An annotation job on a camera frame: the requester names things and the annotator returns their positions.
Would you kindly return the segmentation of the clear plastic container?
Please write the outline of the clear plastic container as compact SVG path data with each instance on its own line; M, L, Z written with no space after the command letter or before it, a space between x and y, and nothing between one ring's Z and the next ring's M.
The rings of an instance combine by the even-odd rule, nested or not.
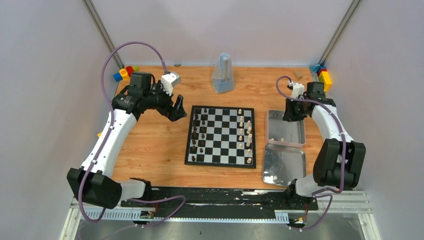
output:
M284 114L283 110L268 110L265 122L266 143L302 148L306 143L304 121L284 121Z

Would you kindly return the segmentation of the black white chessboard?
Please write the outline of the black white chessboard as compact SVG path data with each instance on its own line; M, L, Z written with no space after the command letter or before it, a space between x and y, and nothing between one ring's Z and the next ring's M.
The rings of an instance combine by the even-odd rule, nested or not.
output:
M247 164L248 158L252 158L251 164ZM254 108L193 105L184 163L256 168Z

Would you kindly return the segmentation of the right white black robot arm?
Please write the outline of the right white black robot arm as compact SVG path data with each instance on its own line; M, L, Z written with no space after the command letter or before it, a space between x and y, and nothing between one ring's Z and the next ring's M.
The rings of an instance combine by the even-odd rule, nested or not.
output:
M337 114L336 103L326 97L322 82L309 82L306 86L290 82L291 96L286 97L283 120L301 121L311 117L323 139L311 174L297 179L294 189L285 195L286 204L298 209L306 197L324 191L341 193L355 188L360 179L366 147L355 141L346 131Z

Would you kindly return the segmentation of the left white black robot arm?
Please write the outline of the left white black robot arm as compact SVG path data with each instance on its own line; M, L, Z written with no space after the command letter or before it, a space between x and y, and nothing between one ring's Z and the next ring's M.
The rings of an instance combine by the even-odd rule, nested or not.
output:
M140 206L153 201L151 183L141 178L118 182L111 176L121 148L140 116L147 110L175 122L186 117L183 96L172 100L173 90L181 82L176 72L168 72L154 81L147 72L134 72L129 85L111 101L112 110L93 150L79 168L71 168L67 181L79 203L113 209L120 202L134 199Z

